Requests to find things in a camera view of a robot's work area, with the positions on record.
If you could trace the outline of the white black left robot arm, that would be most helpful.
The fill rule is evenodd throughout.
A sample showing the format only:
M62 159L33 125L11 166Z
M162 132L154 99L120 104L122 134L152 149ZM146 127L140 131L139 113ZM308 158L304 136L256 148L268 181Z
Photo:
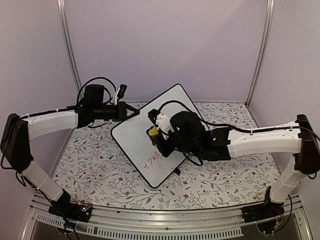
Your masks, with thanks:
M55 202L55 209L63 216L74 213L70 195L56 183L36 162L31 145L50 135L89 127L94 129L97 120L123 122L137 116L140 111L122 101L127 86L113 87L114 93L101 84L84 84L77 95L76 103L65 108L8 116L4 127L0 150L2 160L13 170L17 181L31 187Z

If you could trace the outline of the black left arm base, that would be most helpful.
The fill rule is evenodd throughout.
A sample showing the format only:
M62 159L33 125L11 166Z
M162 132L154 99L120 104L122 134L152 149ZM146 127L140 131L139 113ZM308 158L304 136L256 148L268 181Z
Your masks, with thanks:
M79 222L88 223L92 214L92 204L84 200L72 202L71 196L65 190L57 201L51 201L48 212L52 215L64 217Z

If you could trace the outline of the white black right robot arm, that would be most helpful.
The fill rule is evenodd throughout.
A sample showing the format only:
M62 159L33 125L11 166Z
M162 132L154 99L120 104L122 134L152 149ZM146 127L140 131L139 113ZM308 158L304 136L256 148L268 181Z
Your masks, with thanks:
M180 111L167 117L157 109L147 114L153 127L147 130L152 144L163 157L180 152L203 161L227 161L251 154L291 153L281 177L265 193L259 206L262 218L269 218L278 205L302 179L320 170L319 137L308 118L300 114L295 121L271 127L242 129L227 123L209 123L195 112Z

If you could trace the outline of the white whiteboard black frame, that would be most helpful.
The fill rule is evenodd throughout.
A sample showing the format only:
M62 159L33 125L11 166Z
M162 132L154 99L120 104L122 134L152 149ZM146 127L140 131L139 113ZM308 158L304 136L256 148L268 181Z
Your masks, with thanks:
M184 155L176 151L169 157L163 157L147 135L147 130L153 125L148 118L148 112L159 109L162 104L171 100L177 100L199 114L183 86L177 83L145 103L139 109L138 115L120 122L110 132L125 156L154 189L158 188L185 160Z

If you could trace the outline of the yellow black whiteboard eraser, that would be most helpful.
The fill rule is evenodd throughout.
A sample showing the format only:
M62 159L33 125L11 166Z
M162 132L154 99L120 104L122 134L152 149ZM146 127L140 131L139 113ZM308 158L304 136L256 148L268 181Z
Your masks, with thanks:
M157 136L159 134L158 129L155 126L151 126L147 131L146 131L147 135L149 137L154 137Z

